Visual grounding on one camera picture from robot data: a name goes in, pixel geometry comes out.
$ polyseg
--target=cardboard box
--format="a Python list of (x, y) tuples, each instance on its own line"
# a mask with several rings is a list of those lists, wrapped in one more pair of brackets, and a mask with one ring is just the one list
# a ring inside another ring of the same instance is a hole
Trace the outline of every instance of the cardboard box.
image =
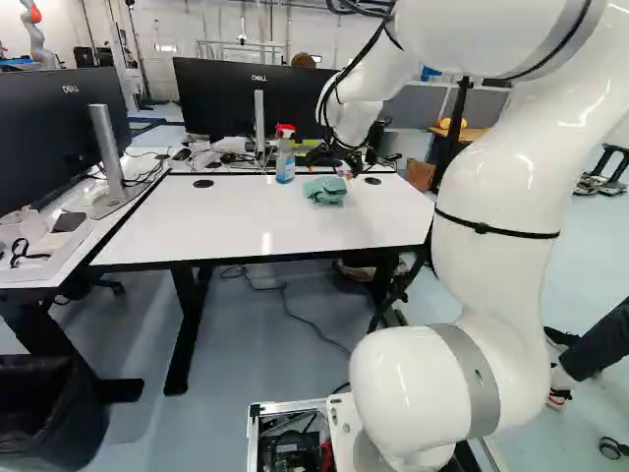
[(436, 166), (409, 157), (406, 165), (406, 180), (417, 190), (428, 190), (432, 183), (432, 176)]

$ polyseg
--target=black strap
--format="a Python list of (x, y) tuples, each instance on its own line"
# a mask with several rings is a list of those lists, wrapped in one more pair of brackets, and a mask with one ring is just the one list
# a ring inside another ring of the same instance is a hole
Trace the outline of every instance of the black strap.
[(452, 216), (446, 212), (441, 211), (439, 208), (435, 208), (434, 212), (441, 216), (442, 218), (447, 219), (448, 221), (452, 221), (453, 223), (460, 224), (461, 226), (465, 226), (467, 228), (472, 228), (479, 234), (500, 234), (502, 236), (511, 236), (513, 238), (525, 238), (525, 239), (555, 239), (559, 237), (560, 231), (556, 233), (527, 233), (525, 231), (513, 231), (511, 229), (501, 229), (494, 228), (493, 226), (489, 226), (487, 223), (475, 223), (473, 221), (468, 221), (467, 219), (458, 218), (456, 216)]

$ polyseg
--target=dell logo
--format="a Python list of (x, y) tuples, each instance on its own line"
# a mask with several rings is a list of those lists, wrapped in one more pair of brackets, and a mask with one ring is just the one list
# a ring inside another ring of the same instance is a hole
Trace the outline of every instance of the dell logo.
[(65, 94), (68, 93), (79, 93), (79, 88), (74, 84), (67, 84), (66, 86), (62, 86), (63, 92)]

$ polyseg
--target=person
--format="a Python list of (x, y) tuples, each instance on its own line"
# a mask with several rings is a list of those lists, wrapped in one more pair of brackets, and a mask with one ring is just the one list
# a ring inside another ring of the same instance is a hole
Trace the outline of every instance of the person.
[(551, 364), (546, 404), (561, 410), (577, 383), (596, 377), (629, 354), (629, 297), (596, 323), (583, 337), (545, 326), (549, 344), (563, 351)]
[(316, 62), (308, 52), (298, 52), (291, 60), (291, 67), (303, 67), (305, 69), (316, 69)]

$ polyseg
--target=mouse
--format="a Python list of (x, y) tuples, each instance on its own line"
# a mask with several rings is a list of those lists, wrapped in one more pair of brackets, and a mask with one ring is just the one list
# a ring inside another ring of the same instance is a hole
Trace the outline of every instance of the mouse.
[(173, 160), (186, 160), (188, 159), (188, 157), (190, 157), (190, 154), (192, 153), (193, 152), (191, 150), (189, 150), (187, 147), (184, 147), (183, 149), (177, 151), (175, 155), (173, 155)]

